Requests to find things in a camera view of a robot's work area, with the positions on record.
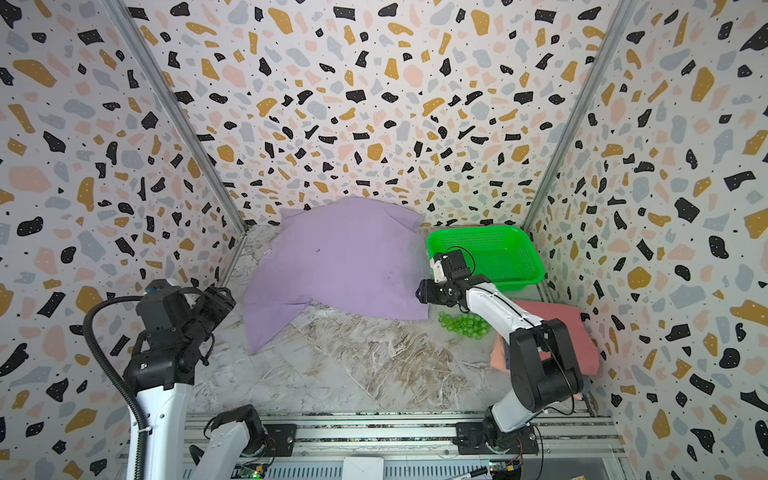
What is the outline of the aluminium side floor rail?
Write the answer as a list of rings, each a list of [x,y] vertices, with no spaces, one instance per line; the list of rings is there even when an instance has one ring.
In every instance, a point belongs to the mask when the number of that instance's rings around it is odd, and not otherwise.
[[[230,250],[224,263],[224,268],[220,272],[220,277],[216,282],[218,287],[226,287],[228,285],[241,256],[247,237],[248,235],[244,233],[235,240],[233,248]]]

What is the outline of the folded pink t-shirt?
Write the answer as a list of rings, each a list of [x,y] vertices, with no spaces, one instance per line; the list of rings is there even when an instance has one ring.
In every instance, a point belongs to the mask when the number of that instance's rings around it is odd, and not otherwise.
[[[598,373],[600,357],[582,321],[582,310],[564,304],[527,300],[516,300],[515,303],[544,320],[561,320],[568,328],[581,373],[589,377]]]

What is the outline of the aluminium corner post right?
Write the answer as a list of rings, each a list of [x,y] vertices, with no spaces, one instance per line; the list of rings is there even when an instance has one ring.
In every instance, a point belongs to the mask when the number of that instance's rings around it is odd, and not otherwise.
[[[528,234],[533,233],[536,216],[544,208],[547,193],[553,185],[555,177],[560,170],[560,167],[563,165],[566,155],[575,140],[581,122],[586,117],[598,87],[605,77],[608,65],[611,62],[615,49],[620,41],[620,37],[625,31],[633,11],[633,1],[621,0],[618,2],[616,10],[611,17],[605,32],[605,38],[597,51],[595,61],[593,62],[584,85],[576,98],[574,107],[565,123],[563,134],[554,150],[552,160],[542,176],[539,188],[534,195],[528,214],[523,222],[522,229]]]

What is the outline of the green plastic basket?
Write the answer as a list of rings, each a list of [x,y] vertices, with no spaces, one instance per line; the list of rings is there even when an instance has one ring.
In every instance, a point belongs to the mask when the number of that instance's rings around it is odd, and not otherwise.
[[[461,250],[474,273],[488,277],[502,292],[535,285],[546,273],[532,241],[515,226],[436,230],[427,236],[426,249],[430,257]]]

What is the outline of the lilac t-shirt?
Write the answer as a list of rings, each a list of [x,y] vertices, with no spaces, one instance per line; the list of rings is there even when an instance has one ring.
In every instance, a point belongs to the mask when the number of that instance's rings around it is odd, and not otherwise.
[[[312,210],[284,209],[281,215],[281,231],[244,295],[252,353],[312,302],[368,317],[427,319],[427,306],[416,298],[421,280],[431,274],[421,214],[346,197]]]

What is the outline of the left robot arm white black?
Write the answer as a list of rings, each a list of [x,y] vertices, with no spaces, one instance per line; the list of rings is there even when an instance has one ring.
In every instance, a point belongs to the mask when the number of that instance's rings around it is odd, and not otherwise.
[[[184,426],[195,370],[208,362],[203,345],[235,306],[226,287],[205,290],[154,281],[136,311],[144,329],[123,378],[140,407],[132,419],[127,478],[178,479],[183,470]],[[260,456],[267,433],[251,405],[216,415],[207,447],[195,454],[196,479],[227,478],[242,455]]]

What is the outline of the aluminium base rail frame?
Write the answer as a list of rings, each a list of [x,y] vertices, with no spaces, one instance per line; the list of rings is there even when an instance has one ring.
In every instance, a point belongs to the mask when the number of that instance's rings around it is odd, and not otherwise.
[[[525,479],[631,479],[612,420],[583,406],[549,410],[505,453],[482,443],[481,412],[266,415],[268,451],[242,458],[234,478],[449,479],[518,460]]]

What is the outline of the folded salmon t-shirt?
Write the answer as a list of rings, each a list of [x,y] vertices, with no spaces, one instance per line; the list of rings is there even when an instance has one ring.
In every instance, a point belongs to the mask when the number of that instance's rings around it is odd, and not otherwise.
[[[499,334],[496,334],[494,337],[493,347],[490,354],[490,366],[497,371],[509,373],[507,343]]]

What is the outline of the green bead cluster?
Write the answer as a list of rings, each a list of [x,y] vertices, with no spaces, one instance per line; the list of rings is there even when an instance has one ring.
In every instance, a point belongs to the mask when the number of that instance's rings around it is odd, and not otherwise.
[[[441,312],[438,320],[440,325],[449,332],[470,339],[482,339],[491,331],[491,326],[483,318],[474,314],[450,315]]]

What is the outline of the aluminium corner post left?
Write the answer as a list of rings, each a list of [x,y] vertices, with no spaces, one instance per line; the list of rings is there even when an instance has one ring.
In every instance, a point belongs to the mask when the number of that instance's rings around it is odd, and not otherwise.
[[[155,61],[139,28],[133,22],[125,2],[106,0],[103,1],[103,4],[118,33],[126,42],[136,62],[143,70],[147,81],[155,91],[157,98],[170,118],[171,123],[177,129],[181,140],[184,145],[190,149],[198,166],[205,174],[208,185],[220,201],[223,211],[230,218],[230,221],[238,230],[239,234],[245,235],[247,233],[245,222],[240,218],[234,201],[224,187],[221,178],[202,145],[202,142],[189,124],[184,112],[176,100],[172,88],[165,81],[161,68]]]

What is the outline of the aluminium corner post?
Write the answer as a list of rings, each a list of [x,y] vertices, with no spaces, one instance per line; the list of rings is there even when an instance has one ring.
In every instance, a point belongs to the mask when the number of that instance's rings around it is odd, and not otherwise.
[[[245,222],[240,218],[234,201],[224,187],[221,178],[202,145],[202,142],[189,124],[184,112],[176,100],[172,88],[165,81],[161,68],[155,61],[139,28],[133,22],[125,2],[106,0],[103,1],[103,4],[118,33],[126,42],[136,62],[143,70],[147,81],[155,91],[157,98],[170,118],[171,123],[177,129],[181,140],[184,145],[190,149],[198,166],[205,174],[208,185],[220,201],[223,211],[230,218],[230,221],[238,230],[239,234],[245,235],[247,233]]]
[[[553,185],[555,177],[560,170],[560,167],[563,165],[566,155],[575,140],[581,122],[586,117],[598,87],[605,77],[608,65],[611,62],[615,49],[620,41],[620,37],[625,31],[633,11],[633,1],[621,0],[618,2],[616,10],[611,17],[605,32],[605,38],[597,51],[595,61],[593,62],[584,85],[576,98],[574,107],[565,123],[563,134],[554,150],[552,160],[542,176],[539,188],[534,195],[528,214],[523,222],[522,229],[528,234],[533,233],[536,216],[544,208],[547,193]]]

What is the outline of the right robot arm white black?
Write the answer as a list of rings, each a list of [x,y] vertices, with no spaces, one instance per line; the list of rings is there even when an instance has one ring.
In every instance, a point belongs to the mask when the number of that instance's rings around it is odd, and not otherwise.
[[[495,451],[518,446],[521,432],[550,405],[573,398],[584,380],[568,328],[555,318],[543,320],[502,294],[483,275],[420,282],[423,304],[459,306],[480,316],[504,338],[511,390],[491,406],[483,437]]]

